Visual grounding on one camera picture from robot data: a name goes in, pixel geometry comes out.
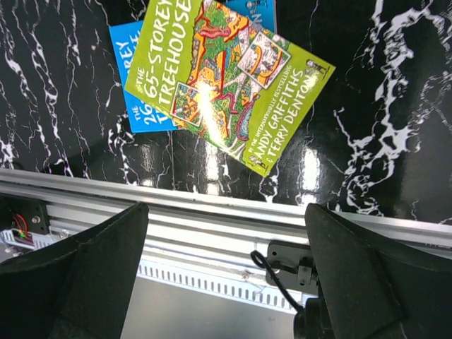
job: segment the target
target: black marble surface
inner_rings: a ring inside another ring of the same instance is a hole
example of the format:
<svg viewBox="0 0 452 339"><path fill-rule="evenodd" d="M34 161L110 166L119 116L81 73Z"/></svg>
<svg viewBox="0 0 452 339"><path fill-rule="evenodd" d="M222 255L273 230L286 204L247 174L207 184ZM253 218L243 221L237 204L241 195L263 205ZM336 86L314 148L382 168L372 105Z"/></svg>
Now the black marble surface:
<svg viewBox="0 0 452 339"><path fill-rule="evenodd" d="M279 0L279 33L337 69L265 179L130 133L108 25L146 2L1 2L2 167L452 224L452 1Z"/></svg>

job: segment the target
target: black plastic bracket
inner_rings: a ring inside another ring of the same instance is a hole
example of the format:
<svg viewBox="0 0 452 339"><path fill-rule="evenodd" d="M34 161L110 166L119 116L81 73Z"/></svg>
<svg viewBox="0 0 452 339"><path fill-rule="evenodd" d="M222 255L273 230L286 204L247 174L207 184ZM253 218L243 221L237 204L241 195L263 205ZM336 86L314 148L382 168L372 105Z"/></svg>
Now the black plastic bracket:
<svg viewBox="0 0 452 339"><path fill-rule="evenodd" d="M49 233L49 216L44 201L30 198L21 198L9 194L1 197L11 209L13 214L21 214L28 224L28 231L37 234Z"/></svg>
<svg viewBox="0 0 452 339"><path fill-rule="evenodd" d="M267 261L287 289L318 294L319 279L308 245L273 240L268 245ZM275 286L268 273L266 280Z"/></svg>

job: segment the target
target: green book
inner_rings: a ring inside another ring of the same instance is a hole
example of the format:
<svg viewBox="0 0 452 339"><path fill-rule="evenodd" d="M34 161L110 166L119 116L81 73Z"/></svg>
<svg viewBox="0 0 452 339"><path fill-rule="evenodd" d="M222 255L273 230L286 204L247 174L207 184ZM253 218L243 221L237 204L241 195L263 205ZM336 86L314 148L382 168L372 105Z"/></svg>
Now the green book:
<svg viewBox="0 0 452 339"><path fill-rule="evenodd" d="M152 0L126 90L267 176L334 66L212 0Z"/></svg>

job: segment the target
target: silver metal frame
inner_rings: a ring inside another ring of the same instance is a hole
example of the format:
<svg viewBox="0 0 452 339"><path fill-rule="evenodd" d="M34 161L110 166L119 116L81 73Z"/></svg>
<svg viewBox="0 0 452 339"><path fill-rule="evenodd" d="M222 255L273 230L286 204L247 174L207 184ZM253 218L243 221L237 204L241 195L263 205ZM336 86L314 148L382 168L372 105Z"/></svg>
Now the silver metal frame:
<svg viewBox="0 0 452 339"><path fill-rule="evenodd" d="M304 210L235 198L167 191L52 174L0 169L0 193L47 202L51 234L35 248L96 225L136 201L150 206L138 275L284 312L293 309L265 281L249 253L270 240L308 244ZM452 227L352 213L345 218L388 237L452 257ZM4 238L14 240L8 231ZM299 292L293 295L300 300Z"/></svg>

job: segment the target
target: book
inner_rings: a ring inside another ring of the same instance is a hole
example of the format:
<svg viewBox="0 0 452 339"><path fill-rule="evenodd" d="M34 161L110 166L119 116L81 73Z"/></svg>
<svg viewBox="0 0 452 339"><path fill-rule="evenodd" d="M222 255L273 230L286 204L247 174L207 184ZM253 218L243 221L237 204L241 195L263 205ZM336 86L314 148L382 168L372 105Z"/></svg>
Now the book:
<svg viewBox="0 0 452 339"><path fill-rule="evenodd" d="M179 128L174 120L124 89L142 26L143 21L135 21L109 28L131 131L133 133L173 131Z"/></svg>
<svg viewBox="0 0 452 339"><path fill-rule="evenodd" d="M155 0L126 90L265 177L334 69L213 0Z"/></svg>
<svg viewBox="0 0 452 339"><path fill-rule="evenodd" d="M250 19L253 23L276 31L275 0L226 0L225 5Z"/></svg>

